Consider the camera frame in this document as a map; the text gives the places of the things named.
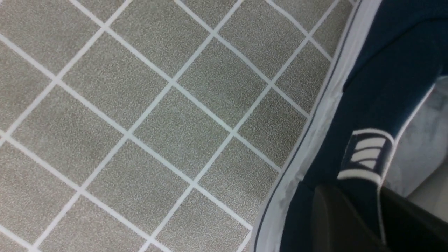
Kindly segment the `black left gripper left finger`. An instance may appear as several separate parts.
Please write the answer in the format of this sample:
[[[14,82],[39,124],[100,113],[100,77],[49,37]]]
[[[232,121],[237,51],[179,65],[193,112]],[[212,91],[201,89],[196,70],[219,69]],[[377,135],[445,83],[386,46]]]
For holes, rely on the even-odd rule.
[[[386,252],[348,198],[333,185],[315,188],[311,209],[313,252]]]

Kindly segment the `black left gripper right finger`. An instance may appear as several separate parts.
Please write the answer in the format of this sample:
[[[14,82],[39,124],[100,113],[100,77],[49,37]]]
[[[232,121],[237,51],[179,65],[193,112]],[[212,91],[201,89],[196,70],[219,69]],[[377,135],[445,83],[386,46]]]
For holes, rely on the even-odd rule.
[[[392,252],[446,252],[447,222],[381,188],[380,203],[386,244]]]

